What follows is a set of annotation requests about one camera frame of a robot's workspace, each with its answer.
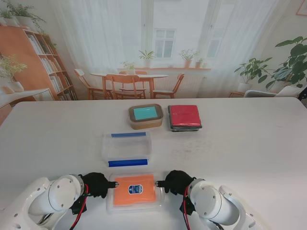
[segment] plastic container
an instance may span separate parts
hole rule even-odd
[[[159,127],[163,121],[163,110],[158,104],[144,104],[129,108],[130,125],[133,129]]]
[[[104,134],[102,159],[109,167],[147,165],[151,149],[148,131]]]
[[[106,209],[109,214],[158,210],[165,199],[164,189],[155,186],[157,173],[112,174],[109,181],[119,182],[109,189]]]

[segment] orange cloth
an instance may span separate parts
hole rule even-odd
[[[114,189],[116,205],[132,205],[144,202],[155,202],[155,184],[152,174],[142,176],[118,177],[119,186]]]

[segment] dining table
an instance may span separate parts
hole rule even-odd
[[[104,98],[107,97],[106,95],[106,76],[107,73],[90,73],[93,76],[98,76],[102,77],[102,87],[104,90]],[[150,98],[154,98],[154,79],[155,78],[166,78],[168,75],[162,75],[162,74],[136,74],[137,76],[140,77],[140,82],[148,82],[149,83],[149,93],[150,93]]]

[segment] white table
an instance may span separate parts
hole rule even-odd
[[[101,135],[131,130],[128,108],[149,103],[165,112],[162,126],[150,129],[150,165],[107,168],[100,158]],[[196,104],[203,129],[170,132],[170,104]],[[301,230],[306,228],[306,136],[307,110],[295,98],[20,103],[0,127],[0,204],[42,176],[177,169],[231,187],[273,230]],[[181,200],[170,194],[161,212],[110,216],[105,200],[90,197],[75,229],[184,230]],[[69,211],[56,229],[69,229],[75,217]],[[197,215],[189,219],[192,230],[206,229]]]
[[[102,77],[102,87],[104,90],[104,98],[106,98],[106,73],[90,73],[93,76]],[[154,79],[155,78],[166,78],[168,75],[161,75],[161,74],[137,74],[140,77],[140,81],[147,81],[149,82],[149,92],[150,92],[150,98],[154,98]]]

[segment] red cable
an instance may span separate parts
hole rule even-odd
[[[187,187],[185,192],[184,192],[184,197],[187,197],[187,195],[188,195],[188,188],[189,187]],[[188,220],[187,210],[186,210],[186,199],[184,199],[184,201],[183,201],[183,210],[184,210],[184,215],[185,215],[186,220],[187,220],[188,230],[191,230],[189,220]]]
[[[84,184],[84,186],[85,186],[85,192],[86,192],[86,195],[87,195],[88,194],[88,186],[87,186],[87,184]],[[76,227],[77,223],[79,222],[79,219],[80,219],[80,217],[81,217],[81,215],[83,213],[84,207],[85,207],[86,199],[87,199],[87,196],[84,198],[84,202],[82,204],[82,208],[81,208],[79,214],[77,215],[77,218],[76,218],[75,222],[72,224],[70,230],[73,230],[74,227]]]

